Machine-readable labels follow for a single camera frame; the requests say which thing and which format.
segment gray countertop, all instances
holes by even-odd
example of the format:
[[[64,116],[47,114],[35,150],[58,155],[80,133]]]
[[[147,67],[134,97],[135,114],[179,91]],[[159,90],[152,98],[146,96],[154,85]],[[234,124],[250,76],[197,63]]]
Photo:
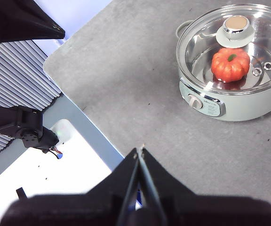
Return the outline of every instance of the gray countertop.
[[[271,112],[217,121],[191,109],[178,88],[176,27],[234,2],[113,0],[44,70],[122,154],[145,144],[198,194],[271,202]]]

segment glass lid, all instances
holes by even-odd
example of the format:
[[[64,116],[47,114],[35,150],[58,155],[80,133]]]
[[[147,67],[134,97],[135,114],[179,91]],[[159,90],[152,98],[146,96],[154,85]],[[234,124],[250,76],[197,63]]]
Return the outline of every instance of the glass lid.
[[[239,95],[271,87],[271,8],[232,5],[195,20],[183,32],[176,57],[200,88]]]

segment pumpkin stem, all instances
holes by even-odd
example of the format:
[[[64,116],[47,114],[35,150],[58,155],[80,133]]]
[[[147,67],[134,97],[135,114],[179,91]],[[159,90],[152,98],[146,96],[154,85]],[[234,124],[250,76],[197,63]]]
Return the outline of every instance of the pumpkin stem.
[[[236,56],[237,56],[236,54],[230,55],[229,58],[228,58],[228,61],[229,62],[232,61]]]

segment stainless steel pot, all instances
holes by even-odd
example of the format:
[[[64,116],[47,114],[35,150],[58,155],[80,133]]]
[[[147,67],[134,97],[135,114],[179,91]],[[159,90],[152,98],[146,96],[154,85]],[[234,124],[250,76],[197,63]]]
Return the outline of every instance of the stainless steel pot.
[[[242,47],[250,56],[250,69],[242,80],[223,83],[213,76],[211,61],[214,53],[222,48],[216,38],[218,31],[227,18],[235,15],[247,18],[254,29],[251,40]],[[223,121],[246,121],[271,111],[270,7],[226,6],[183,23],[177,34],[183,27],[186,29],[179,36],[176,58],[180,91],[190,106]]]

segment white surface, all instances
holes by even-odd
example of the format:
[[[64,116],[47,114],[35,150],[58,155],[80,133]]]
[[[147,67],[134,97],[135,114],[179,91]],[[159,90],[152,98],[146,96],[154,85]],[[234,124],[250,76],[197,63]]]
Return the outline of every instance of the white surface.
[[[29,148],[0,175],[0,220],[8,206],[18,199],[23,187],[28,197],[36,194],[85,193],[111,171],[68,120],[52,130],[57,134],[61,159]]]
[[[64,40],[99,13],[112,0],[35,0],[40,8],[65,30]],[[53,53],[63,40],[34,40],[46,55]]]

